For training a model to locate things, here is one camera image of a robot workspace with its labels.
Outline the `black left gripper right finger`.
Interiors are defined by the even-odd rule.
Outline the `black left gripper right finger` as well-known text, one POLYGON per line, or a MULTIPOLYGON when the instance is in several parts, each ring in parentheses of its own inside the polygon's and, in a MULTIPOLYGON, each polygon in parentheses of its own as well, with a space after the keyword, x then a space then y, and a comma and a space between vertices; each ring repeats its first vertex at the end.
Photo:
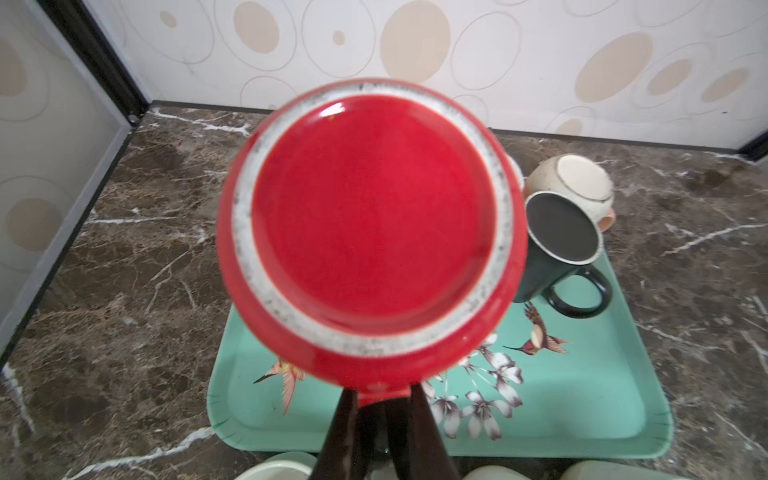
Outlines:
POLYGON ((447 453, 421 384, 410 387, 408 398, 386 402, 388 447, 398 479, 459 480, 447 453))

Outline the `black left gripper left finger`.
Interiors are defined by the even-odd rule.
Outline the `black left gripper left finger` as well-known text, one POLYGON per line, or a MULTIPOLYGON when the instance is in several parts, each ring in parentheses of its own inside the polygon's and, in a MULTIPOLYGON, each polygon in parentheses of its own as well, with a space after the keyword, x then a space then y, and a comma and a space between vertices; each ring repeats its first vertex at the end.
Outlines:
POLYGON ((374 445, 374 412, 344 389, 309 480, 363 480, 374 445))

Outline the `light grey mug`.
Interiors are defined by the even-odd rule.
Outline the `light grey mug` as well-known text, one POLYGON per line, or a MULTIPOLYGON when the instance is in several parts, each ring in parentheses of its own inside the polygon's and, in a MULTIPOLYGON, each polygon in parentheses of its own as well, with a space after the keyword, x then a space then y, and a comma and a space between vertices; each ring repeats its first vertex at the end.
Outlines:
POLYGON ((304 452, 284 452, 249 468, 236 480, 306 480, 317 458, 304 452))

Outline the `pink mug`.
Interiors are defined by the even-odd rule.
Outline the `pink mug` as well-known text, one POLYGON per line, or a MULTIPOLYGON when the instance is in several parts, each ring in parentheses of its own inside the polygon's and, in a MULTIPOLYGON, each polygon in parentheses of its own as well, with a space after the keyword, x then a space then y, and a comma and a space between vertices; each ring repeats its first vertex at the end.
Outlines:
POLYGON ((500 465, 485 465, 467 473, 463 480, 530 480, 521 473, 500 465))

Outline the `red mug black handle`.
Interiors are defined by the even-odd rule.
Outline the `red mug black handle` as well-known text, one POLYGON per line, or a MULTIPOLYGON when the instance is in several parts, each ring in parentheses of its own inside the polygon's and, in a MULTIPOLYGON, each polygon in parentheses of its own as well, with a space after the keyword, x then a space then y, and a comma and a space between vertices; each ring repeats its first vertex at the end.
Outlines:
POLYGON ((446 96, 387 79, 269 115, 217 215, 223 280, 254 336, 363 406, 408 396, 491 334, 527 242, 493 134, 446 96))

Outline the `white round mug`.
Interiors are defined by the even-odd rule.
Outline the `white round mug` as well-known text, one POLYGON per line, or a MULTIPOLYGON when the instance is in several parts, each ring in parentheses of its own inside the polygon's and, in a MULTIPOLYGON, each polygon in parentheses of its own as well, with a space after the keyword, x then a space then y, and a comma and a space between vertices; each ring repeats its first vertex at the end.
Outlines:
POLYGON ((561 480, 686 480, 664 472, 606 461, 582 461, 569 467, 561 480))

